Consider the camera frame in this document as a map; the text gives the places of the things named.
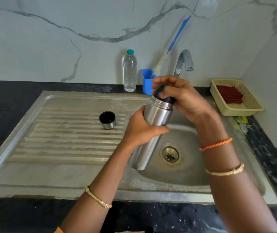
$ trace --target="orange braided bracelet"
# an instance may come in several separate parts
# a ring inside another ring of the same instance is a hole
[[[231,142],[231,141],[232,141],[232,137],[230,137],[230,138],[227,139],[227,140],[224,140],[224,141],[221,141],[221,142],[219,142],[219,143],[216,143],[216,144],[214,144],[214,145],[209,145],[209,146],[200,147],[199,150],[204,151],[204,150],[207,150],[207,149],[209,149],[209,148],[213,148],[213,147],[216,147],[216,146],[220,146],[220,145],[229,143],[229,142]]]

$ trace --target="hand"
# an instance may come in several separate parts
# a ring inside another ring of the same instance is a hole
[[[135,149],[138,145],[145,144],[153,137],[169,132],[167,126],[152,126],[144,120],[145,106],[137,110],[129,119],[122,142]]]
[[[175,107],[182,112],[188,120],[196,124],[201,115],[215,113],[210,104],[195,90],[187,81],[174,76],[161,76],[153,78],[153,89],[159,84],[166,83],[168,86],[160,94],[161,98],[173,96],[176,98]]]

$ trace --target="red cloth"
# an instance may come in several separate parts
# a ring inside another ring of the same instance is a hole
[[[216,86],[226,104],[241,104],[243,95],[235,87]]]

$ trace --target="faucet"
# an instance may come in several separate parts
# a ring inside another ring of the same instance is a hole
[[[195,71],[195,67],[194,67],[193,60],[191,58],[190,51],[185,49],[181,52],[181,54],[178,57],[175,71],[174,71],[174,77],[179,78],[179,74],[182,70],[184,62],[185,62],[186,71]]]

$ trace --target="kitchen sink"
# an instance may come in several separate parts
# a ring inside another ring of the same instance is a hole
[[[0,197],[77,199],[122,139],[129,117],[150,96],[44,91],[0,147]],[[206,98],[216,107],[212,98]],[[104,130],[104,111],[116,126]],[[277,195],[232,117],[221,116],[234,149],[267,204]],[[115,200],[213,204],[194,125],[174,110],[143,171],[129,165]]]

